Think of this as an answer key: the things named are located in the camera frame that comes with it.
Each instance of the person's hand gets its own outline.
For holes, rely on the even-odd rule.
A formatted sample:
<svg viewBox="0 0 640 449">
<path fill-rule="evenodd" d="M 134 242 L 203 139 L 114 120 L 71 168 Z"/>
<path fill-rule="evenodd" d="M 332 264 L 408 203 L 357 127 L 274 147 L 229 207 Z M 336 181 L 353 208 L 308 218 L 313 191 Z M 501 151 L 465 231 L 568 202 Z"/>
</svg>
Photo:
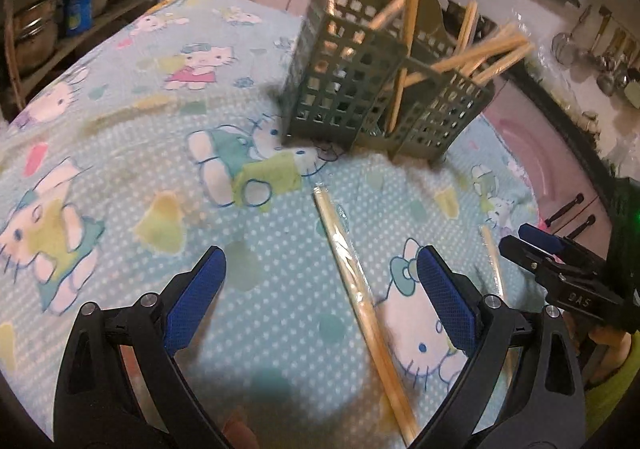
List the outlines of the person's hand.
<svg viewBox="0 0 640 449">
<path fill-rule="evenodd" d="M 569 312 L 564 312 L 562 318 L 567 330 L 569 330 L 570 337 L 574 341 L 575 351 L 578 353 L 574 318 Z M 631 350 L 631 335 L 625 331 L 616 330 L 611 326 L 596 326 L 589 332 L 589 337 L 596 344 L 609 347 L 588 382 L 591 385 L 598 385 L 625 363 Z"/>
<path fill-rule="evenodd" d="M 234 449 L 260 449 L 254 432 L 246 426 L 246 418 L 241 408 L 229 416 L 222 428 L 222 434 Z"/>
</svg>

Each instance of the stainless steel pot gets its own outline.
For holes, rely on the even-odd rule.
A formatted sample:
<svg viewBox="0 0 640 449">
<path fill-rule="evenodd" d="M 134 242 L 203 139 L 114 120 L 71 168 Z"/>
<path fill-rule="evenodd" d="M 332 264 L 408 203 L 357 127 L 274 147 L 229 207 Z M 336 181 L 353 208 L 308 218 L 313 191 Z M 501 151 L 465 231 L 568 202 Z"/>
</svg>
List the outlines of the stainless steel pot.
<svg viewBox="0 0 640 449">
<path fill-rule="evenodd" d="M 58 42 L 58 25 L 49 19 L 33 26 L 15 43 L 15 60 L 20 74 L 32 72 L 49 60 Z"/>
<path fill-rule="evenodd" d="M 42 0 L 14 16 L 14 39 L 20 40 L 44 22 L 53 19 L 58 0 Z"/>
</svg>

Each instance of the blue gripper pad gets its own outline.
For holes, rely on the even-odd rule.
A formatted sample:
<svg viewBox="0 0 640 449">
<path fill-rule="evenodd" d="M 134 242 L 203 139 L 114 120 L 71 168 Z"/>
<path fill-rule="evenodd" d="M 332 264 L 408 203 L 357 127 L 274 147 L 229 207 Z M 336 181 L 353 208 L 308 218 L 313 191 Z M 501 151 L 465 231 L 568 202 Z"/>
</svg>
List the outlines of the blue gripper pad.
<svg viewBox="0 0 640 449">
<path fill-rule="evenodd" d="M 190 273 L 176 276 L 191 275 L 192 279 L 166 316 L 164 349 L 170 357 L 189 346 L 209 304 L 225 280 L 225 274 L 225 254 L 211 247 Z"/>
<path fill-rule="evenodd" d="M 522 241 L 526 241 L 549 254 L 560 254 L 564 251 L 564 244 L 558 236 L 541 231 L 529 223 L 520 226 L 518 235 Z"/>
<path fill-rule="evenodd" d="M 418 252 L 418 279 L 452 344 L 470 357 L 476 349 L 476 315 L 452 281 L 453 274 L 433 247 Z"/>
</svg>

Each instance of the blue container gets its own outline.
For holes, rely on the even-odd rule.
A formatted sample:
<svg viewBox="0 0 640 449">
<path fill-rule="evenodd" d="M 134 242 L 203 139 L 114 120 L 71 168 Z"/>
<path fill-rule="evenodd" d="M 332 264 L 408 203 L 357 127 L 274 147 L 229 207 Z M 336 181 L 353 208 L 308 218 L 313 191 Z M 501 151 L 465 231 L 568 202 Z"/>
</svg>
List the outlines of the blue container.
<svg viewBox="0 0 640 449">
<path fill-rule="evenodd" d="M 65 0 L 65 35 L 86 32 L 93 24 L 91 0 Z"/>
</svg>

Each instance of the light blue tablecloth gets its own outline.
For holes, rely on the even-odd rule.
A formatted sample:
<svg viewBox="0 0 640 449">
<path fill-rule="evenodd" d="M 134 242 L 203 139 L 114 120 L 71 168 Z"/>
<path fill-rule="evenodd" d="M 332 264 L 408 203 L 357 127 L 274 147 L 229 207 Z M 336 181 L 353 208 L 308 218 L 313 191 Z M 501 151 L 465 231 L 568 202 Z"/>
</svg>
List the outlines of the light blue tablecloth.
<svg viewBox="0 0 640 449">
<path fill-rule="evenodd" d="M 483 117 L 434 169 L 282 149 L 273 92 L 299 26 L 246 0 L 173 0 L 92 50 L 5 132 L 0 369 L 48 434 L 79 306 L 130 305 L 218 245 L 226 282 L 176 356 L 211 417 L 242 405 L 264 448 L 404 447 L 319 222 L 317 182 L 360 256 L 421 426 L 443 400 L 465 356 L 412 260 L 433 244 L 495 291 L 478 227 L 498 240 L 537 223 L 526 174 Z M 509 304 L 540 308 L 536 285 L 502 270 Z"/>
</svg>

